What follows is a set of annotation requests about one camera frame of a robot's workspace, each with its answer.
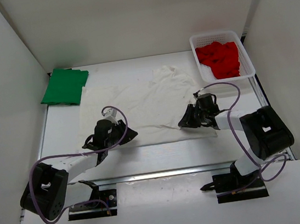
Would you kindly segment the aluminium table rail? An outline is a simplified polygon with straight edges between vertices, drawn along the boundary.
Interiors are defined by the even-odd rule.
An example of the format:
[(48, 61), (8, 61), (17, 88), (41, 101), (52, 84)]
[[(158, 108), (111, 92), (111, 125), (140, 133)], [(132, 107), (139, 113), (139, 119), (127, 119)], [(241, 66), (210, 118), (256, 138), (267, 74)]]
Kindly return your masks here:
[[(129, 175), (129, 176), (121, 176), (121, 177), (113, 177), (108, 179), (100, 179), (93, 180), (90, 183), (94, 183), (98, 186), (104, 185), (113, 185), (121, 182), (134, 182), (134, 181), (142, 181), (142, 180), (150, 180), (150, 179), (158, 179), (163, 177), (171, 177), (176, 175), (184, 175), (184, 174), (196, 174), (200, 172), (209, 172), (215, 170), (229, 170), (231, 163), (220, 163), (220, 164), (208, 164), (202, 166), (192, 166), (191, 168), (182, 168), (175, 170), (166, 170), (166, 171), (158, 171), (154, 173), (145, 173), (145, 174), (137, 174), (137, 175)], [(66, 191), (74, 189), (76, 192), (77, 188), (87, 187), (86, 184), (75, 182), (70, 185), (61, 186), (61, 187), (46, 187), (35, 191), (36, 198), (38, 196), (43, 196), (49, 198), (49, 200), (54, 199), (55, 197), (65, 198)]]

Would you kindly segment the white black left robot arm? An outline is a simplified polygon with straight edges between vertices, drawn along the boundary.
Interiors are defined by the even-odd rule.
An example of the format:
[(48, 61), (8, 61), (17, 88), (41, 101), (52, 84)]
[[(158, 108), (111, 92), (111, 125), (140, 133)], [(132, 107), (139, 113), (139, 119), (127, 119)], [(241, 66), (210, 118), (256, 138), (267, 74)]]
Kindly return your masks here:
[(122, 120), (97, 121), (94, 133), (84, 142), (85, 153), (58, 155), (59, 162), (38, 160), (29, 173), (29, 181), (20, 199), (21, 208), (37, 214), (45, 224), (55, 224), (66, 209), (84, 204), (95, 208), (100, 203), (99, 187), (80, 180), (69, 184), (78, 175), (95, 168), (107, 157), (108, 151), (133, 140), (138, 133)]

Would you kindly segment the red t shirt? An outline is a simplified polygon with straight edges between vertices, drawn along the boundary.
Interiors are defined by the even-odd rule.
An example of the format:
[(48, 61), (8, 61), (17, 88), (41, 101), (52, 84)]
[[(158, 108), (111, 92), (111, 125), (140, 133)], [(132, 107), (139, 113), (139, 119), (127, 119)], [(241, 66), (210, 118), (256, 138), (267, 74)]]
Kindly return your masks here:
[(211, 68), (216, 79), (240, 76), (239, 52), (235, 42), (212, 42), (195, 50), (199, 63)]

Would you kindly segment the white plastic basket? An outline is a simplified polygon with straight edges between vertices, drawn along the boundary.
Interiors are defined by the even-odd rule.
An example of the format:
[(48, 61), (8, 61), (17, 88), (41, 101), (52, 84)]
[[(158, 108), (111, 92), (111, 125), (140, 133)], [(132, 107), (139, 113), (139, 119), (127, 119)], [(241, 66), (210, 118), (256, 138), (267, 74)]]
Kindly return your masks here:
[(256, 72), (238, 35), (220, 30), (190, 37), (201, 78), (208, 83), (253, 77)]

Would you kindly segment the green t shirt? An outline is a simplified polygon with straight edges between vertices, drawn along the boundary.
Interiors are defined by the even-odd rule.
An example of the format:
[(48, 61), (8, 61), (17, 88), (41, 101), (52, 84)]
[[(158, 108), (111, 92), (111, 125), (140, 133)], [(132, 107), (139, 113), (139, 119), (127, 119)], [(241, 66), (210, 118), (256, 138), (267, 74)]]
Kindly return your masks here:
[(73, 69), (55, 68), (50, 76), (41, 104), (79, 105), (82, 88), (89, 72)]

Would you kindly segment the white t shirt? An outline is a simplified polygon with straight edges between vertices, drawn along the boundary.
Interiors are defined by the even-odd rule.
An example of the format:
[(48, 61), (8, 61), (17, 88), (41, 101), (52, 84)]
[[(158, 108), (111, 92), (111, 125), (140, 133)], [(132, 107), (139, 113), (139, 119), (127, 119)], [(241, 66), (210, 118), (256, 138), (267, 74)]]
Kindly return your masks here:
[(82, 89), (77, 151), (82, 151), (85, 139), (93, 133), (105, 106), (120, 109), (126, 115), (129, 128), (138, 133), (126, 147), (217, 136), (212, 128), (178, 126), (188, 104), (195, 103), (193, 93), (199, 89), (190, 75), (175, 66), (163, 66), (152, 73), (153, 80), (148, 82)]

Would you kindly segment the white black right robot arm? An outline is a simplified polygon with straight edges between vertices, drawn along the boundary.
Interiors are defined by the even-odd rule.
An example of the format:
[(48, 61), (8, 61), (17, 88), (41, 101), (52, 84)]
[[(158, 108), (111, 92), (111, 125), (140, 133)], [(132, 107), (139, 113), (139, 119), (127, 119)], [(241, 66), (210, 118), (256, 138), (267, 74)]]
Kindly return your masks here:
[(208, 94), (189, 104), (181, 118), (180, 128), (211, 127), (215, 130), (242, 131), (249, 149), (230, 165), (227, 174), (217, 175), (213, 182), (202, 186), (202, 191), (236, 193), (260, 178), (269, 157), (294, 144), (294, 137), (274, 109), (267, 105), (252, 113), (220, 110), (215, 95)]

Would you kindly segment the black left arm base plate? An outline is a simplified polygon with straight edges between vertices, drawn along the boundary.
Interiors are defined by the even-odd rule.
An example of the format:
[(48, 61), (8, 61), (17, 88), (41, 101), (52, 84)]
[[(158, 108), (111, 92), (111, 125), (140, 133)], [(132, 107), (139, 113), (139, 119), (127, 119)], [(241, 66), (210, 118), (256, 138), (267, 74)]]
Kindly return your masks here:
[(72, 206), (68, 213), (69, 221), (117, 216), (117, 189), (100, 190), (99, 199), (106, 204), (94, 202), (85, 205)]

